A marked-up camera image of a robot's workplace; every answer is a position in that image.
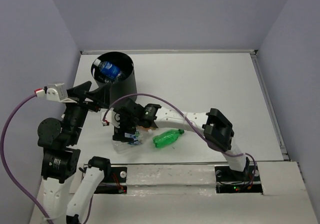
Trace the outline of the clear bottle blue label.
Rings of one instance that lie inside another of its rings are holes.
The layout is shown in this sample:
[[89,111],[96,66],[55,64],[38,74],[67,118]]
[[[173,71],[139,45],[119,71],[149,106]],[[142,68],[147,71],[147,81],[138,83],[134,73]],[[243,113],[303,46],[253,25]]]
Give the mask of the clear bottle blue label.
[[110,82],[122,81],[126,78],[125,74],[120,70],[120,68],[109,61],[101,61],[96,59],[93,62],[93,65],[96,66],[100,73]]

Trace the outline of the clear bottle white-green label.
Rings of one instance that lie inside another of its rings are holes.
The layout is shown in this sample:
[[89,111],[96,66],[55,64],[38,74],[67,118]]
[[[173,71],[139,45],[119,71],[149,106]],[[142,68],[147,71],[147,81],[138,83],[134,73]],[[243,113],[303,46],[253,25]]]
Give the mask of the clear bottle white-green label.
[[137,129],[135,134],[129,134],[126,133],[126,138],[133,138],[133,141],[131,142],[120,142],[120,141],[114,141],[112,140],[112,146],[113,149],[118,153],[122,154],[125,152],[128,152],[130,149],[139,147],[146,143],[153,134],[153,130],[143,130],[143,129]]

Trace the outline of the green plastic bottle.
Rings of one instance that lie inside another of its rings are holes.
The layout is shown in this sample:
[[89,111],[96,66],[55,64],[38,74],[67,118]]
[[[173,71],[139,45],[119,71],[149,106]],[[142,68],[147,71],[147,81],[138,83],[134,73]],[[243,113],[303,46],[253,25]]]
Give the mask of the green plastic bottle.
[[170,129],[162,134],[154,136],[152,142],[155,148],[161,149],[173,144],[184,133],[185,131],[183,129]]

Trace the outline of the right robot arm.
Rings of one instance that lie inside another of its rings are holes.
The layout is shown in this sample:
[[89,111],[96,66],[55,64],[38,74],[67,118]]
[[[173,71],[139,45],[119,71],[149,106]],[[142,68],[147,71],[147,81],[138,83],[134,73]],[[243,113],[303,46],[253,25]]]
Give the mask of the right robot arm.
[[249,160],[234,142],[232,123],[218,109],[209,112],[182,112],[176,107],[165,108],[159,104],[141,106],[132,99],[119,101],[106,111],[101,120],[114,126],[113,140],[131,142],[137,127],[172,128],[198,134],[212,150],[222,153],[230,174],[235,180],[242,180],[249,173]]

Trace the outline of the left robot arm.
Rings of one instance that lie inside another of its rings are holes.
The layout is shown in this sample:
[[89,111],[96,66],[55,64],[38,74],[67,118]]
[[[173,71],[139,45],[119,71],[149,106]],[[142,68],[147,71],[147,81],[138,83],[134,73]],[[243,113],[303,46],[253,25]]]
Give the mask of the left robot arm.
[[37,129],[37,144],[43,149],[43,208],[48,214],[45,221],[49,223],[81,224],[98,185],[111,175],[109,159],[92,157],[77,191],[69,198],[81,154],[73,146],[78,143],[88,112],[99,112],[110,104],[109,85],[93,91],[91,85],[87,81],[66,89],[64,83],[54,83],[35,90],[36,97],[63,103],[66,108],[61,120],[46,118]]

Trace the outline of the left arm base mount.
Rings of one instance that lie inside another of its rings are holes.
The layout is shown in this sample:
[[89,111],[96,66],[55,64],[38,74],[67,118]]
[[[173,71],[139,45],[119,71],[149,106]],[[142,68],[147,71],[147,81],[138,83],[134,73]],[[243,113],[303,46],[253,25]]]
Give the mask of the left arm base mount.
[[124,195],[127,193],[127,166],[112,166],[110,175],[104,178],[94,194]]

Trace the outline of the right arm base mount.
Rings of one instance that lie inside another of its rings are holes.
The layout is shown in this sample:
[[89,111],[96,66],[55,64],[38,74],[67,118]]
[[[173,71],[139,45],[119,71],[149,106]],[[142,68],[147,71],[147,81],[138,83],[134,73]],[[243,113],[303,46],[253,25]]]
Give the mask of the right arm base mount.
[[249,166],[248,177],[236,177],[228,166],[215,166],[216,193],[263,193],[258,167]]

